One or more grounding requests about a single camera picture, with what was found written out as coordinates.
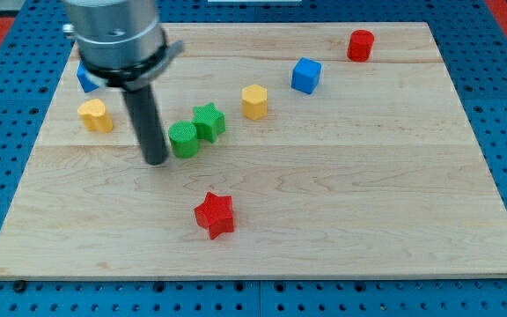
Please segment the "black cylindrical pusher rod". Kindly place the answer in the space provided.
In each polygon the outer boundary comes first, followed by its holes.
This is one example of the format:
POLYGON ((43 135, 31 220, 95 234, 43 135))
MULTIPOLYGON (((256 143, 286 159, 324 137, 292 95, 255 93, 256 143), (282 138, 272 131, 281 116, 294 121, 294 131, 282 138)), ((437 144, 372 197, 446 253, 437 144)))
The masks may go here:
POLYGON ((152 166, 163 164, 168 158, 168 149, 151 87, 146 85, 135 91, 125 91, 122 97, 144 161, 152 166))

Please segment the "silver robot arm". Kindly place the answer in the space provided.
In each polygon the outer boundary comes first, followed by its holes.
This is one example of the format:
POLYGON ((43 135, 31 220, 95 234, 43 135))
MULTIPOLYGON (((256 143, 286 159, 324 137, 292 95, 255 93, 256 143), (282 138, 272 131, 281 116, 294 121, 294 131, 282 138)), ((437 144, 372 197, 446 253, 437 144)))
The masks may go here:
POLYGON ((121 89, 144 161, 169 156, 152 82, 185 49, 170 42, 154 0, 64 0, 69 24, 91 81, 121 89))

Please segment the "blue block behind arm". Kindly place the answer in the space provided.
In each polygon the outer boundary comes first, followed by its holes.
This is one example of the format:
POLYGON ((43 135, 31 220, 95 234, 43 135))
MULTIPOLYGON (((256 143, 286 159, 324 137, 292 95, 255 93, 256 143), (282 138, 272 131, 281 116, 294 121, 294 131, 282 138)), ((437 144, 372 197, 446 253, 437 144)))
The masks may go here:
POLYGON ((82 62, 80 62, 77 67, 76 75, 77 75, 78 82, 79 82, 83 92, 88 93, 88 92, 95 91, 96 89, 99 88, 87 76, 87 69, 85 68, 85 66, 83 65, 82 62))

